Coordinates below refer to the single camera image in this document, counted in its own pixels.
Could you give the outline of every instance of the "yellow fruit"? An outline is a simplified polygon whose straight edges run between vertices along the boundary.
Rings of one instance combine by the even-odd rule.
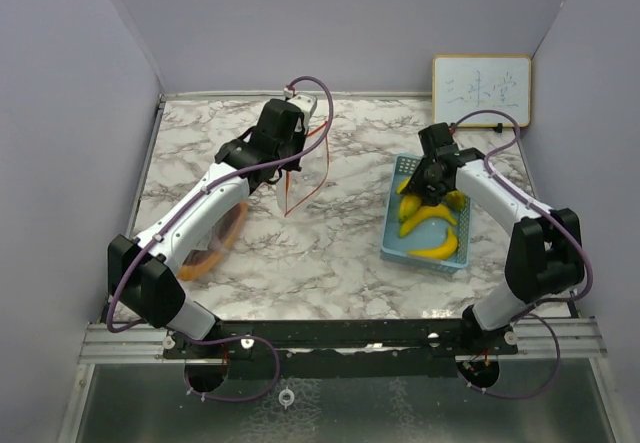
[[[398,188],[396,188],[396,195],[399,195],[400,193],[402,193],[402,190],[404,190],[405,186],[407,186],[410,179],[411,178],[407,178],[406,180],[404,180],[402,183],[398,185]]]
[[[435,260],[446,260],[453,255],[458,249],[458,238],[453,232],[453,228],[447,227],[447,239],[437,248],[428,248],[426,250],[411,250],[409,254],[412,256],[420,256],[422,258],[433,258]]]
[[[451,211],[449,208],[444,206],[442,203],[438,206],[421,206],[418,208],[413,216],[411,216],[408,220],[406,220],[400,226],[400,231],[398,231],[398,236],[400,238],[404,238],[409,233],[413,231],[413,229],[422,223],[427,218],[442,218],[443,220],[447,220],[452,225],[457,225],[456,220],[451,216]]]
[[[467,197],[465,194],[458,190],[451,191],[444,197],[444,202],[449,205],[449,208],[455,211],[462,210],[466,201]]]
[[[398,208],[398,220],[400,223],[411,218],[418,208],[422,205],[422,200],[416,195],[405,195],[400,202],[400,208]]]

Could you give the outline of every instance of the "gray wall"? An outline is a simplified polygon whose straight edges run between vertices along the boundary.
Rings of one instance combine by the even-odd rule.
[[[533,54],[563,0],[114,0],[169,92],[430,90],[437,53]]]
[[[0,439],[51,442],[160,90],[109,0],[0,8]]]
[[[596,314],[640,435],[640,0],[567,0],[534,58],[524,148],[540,196],[580,215]]]

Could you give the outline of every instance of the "whiteboard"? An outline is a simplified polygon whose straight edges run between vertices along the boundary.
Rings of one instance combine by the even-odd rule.
[[[520,125],[531,112],[531,58],[522,55],[441,55],[433,60],[433,121],[454,123],[476,110],[500,110]],[[477,115],[461,126],[513,126]]]

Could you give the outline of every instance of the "whiteboard wooden frame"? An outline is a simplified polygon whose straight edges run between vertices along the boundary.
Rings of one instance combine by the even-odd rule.
[[[529,126],[529,123],[531,123],[531,83],[532,83],[532,73],[533,73],[533,65],[531,64],[531,57],[529,55],[510,55],[510,54],[484,54],[484,53],[477,53],[477,54],[442,54],[442,55],[436,55],[433,58],[433,66],[432,66],[432,71],[431,71],[431,87],[433,88],[432,90],[432,104],[433,104],[433,119],[434,122],[436,123],[441,123],[438,121],[435,121],[436,118],[436,60],[438,58],[526,58],[527,60],[529,60],[529,111],[528,111],[528,119],[526,123],[520,123],[520,127],[525,127],[525,126]],[[503,127],[505,128],[513,128],[513,124],[509,123],[507,120],[505,120],[504,118],[498,118],[498,121],[496,121],[495,123],[481,123],[481,124],[477,124],[477,125],[467,125],[466,123],[462,123],[460,125],[460,128],[495,128],[496,126],[502,124]]]

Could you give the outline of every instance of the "white marble surface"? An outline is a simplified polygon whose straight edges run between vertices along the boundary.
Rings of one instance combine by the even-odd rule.
[[[171,101],[164,110],[135,231],[159,219],[213,161],[221,144],[257,121],[258,101]],[[326,116],[321,102],[316,121]],[[446,275],[380,259],[380,239],[396,153],[420,153],[417,133],[431,123],[428,100],[337,100],[331,167],[322,193],[302,214],[282,217],[274,189],[250,199],[231,254],[200,280],[184,283],[226,319],[362,319],[459,316],[502,279],[505,232],[474,205],[471,264]],[[460,131],[461,147],[483,152],[513,134]],[[497,168],[530,191],[516,148]],[[566,307],[542,314],[566,315]],[[120,308],[118,319],[133,315]]]

